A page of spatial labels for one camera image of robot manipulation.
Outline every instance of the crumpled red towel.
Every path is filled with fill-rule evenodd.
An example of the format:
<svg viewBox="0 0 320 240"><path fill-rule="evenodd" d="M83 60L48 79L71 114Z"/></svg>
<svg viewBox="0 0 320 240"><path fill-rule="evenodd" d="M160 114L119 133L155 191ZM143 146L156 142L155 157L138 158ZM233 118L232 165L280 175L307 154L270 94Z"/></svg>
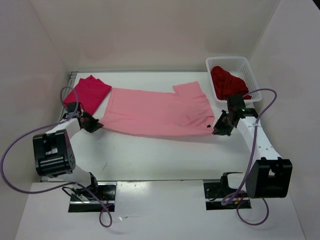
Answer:
<svg viewBox="0 0 320 240"><path fill-rule="evenodd" d="M90 75L87 78L80 78L79 83L74 87L81 108L87 113L93 115L102 101L106 98L111 90L111 86L104 84L100 79ZM76 95L72 91L64 99L63 104L66 106L68 103L76 102Z"/></svg>
<svg viewBox="0 0 320 240"><path fill-rule="evenodd" d="M245 95L249 92L246 83L241 78L231 75L230 72L223 70L220 66L212 68L211 77L216 97L219 100L227 100L228 96L234 94ZM248 95L244 99L251 99L251 96Z"/></svg>

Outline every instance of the white laundry basket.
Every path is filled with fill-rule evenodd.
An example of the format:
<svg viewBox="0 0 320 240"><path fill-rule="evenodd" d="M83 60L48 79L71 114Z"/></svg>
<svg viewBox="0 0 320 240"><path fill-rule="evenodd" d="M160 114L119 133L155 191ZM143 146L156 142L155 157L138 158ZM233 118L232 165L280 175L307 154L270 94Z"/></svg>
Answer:
<svg viewBox="0 0 320 240"><path fill-rule="evenodd" d="M248 59L246 59L243 56L217 56L217 57L209 57L205 61L206 63L206 69L209 74L210 84L213 92L214 99L217 103L227 105L226 100L220 100L217 98L213 79L211 77L211 70L215 66L220 66L225 71L228 71L233 76L236 76L238 78L241 78L247 88L249 89L249 92L259 89L259 85L256 81L255 75L251 69L250 63ZM253 102L259 102L262 100L262 94L260 91L255 92L251 94L251 99L244 100L246 104L253 103Z"/></svg>

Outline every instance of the white panel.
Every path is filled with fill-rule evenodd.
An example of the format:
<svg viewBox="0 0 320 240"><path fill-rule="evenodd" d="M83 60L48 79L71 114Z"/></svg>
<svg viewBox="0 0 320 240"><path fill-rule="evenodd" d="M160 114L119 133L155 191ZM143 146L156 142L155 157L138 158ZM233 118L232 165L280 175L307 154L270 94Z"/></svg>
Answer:
<svg viewBox="0 0 320 240"><path fill-rule="evenodd" d="M206 72L79 73L75 84L91 74L114 88L158 92L173 92L173 85L198 81L216 120L221 115ZM109 96L93 115L95 118L104 115L108 100ZM230 137L160 138L106 129L93 134L81 130L73 136L71 144L76 164L92 172L100 181L219 179L224 172L245 171L250 156L237 129Z"/></svg>
<svg viewBox="0 0 320 240"><path fill-rule="evenodd" d="M28 1L0 1L0 33L2 155L21 134L58 120L59 91L68 73ZM33 155L30 136L12 148L4 163L7 177L25 190L35 179ZM15 238L27 197L0 179L0 239Z"/></svg>
<svg viewBox="0 0 320 240"><path fill-rule="evenodd" d="M262 118L273 146L293 163L290 193L308 240L320 239L320 11L311 0L283 0L251 66L260 87L278 100ZM263 94L262 109L273 98Z"/></svg>
<svg viewBox="0 0 320 240"><path fill-rule="evenodd" d="M34 183L32 190L56 185ZM206 211L201 180L118 182L116 188L113 225L108 229L99 224L98 212L68 213L70 197L60 189L30 195L15 240L305 239L289 195L268 199L268 220L252 227L239 220L236 210ZM253 199L251 205L240 210L242 216L252 222L263 219L263 201ZM109 221L106 214L102 219Z"/></svg>
<svg viewBox="0 0 320 240"><path fill-rule="evenodd" d="M30 0L68 70L204 70L248 57L278 0Z"/></svg>

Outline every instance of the pink shirt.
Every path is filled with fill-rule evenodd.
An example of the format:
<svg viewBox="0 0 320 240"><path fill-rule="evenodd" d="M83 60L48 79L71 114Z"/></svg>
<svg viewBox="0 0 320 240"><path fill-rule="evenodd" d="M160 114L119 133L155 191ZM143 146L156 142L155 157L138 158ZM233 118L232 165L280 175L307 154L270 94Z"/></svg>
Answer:
<svg viewBox="0 0 320 240"><path fill-rule="evenodd" d="M192 136L213 132L214 113L197 81L175 93L113 88L100 123L106 129L144 136Z"/></svg>

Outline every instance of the wall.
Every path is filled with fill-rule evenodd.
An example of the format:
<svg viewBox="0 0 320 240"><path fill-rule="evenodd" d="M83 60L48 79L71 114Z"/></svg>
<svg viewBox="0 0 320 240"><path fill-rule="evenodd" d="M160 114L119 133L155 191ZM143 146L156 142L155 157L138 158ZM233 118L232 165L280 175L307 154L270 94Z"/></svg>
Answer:
<svg viewBox="0 0 320 240"><path fill-rule="evenodd" d="M205 70L248 57L278 0L30 0L69 71Z"/></svg>
<svg viewBox="0 0 320 240"><path fill-rule="evenodd" d="M31 4L0 1L0 154L22 133L58 120L59 92L67 70ZM32 137L20 141L4 163L7 177L29 190L35 180ZM0 180L0 239L12 240L27 201Z"/></svg>
<svg viewBox="0 0 320 240"><path fill-rule="evenodd" d="M260 87L278 100L262 118L270 140L293 163L290 193L308 240L320 239L320 10L312 0L282 0L251 66ZM272 99L263 93L261 110Z"/></svg>

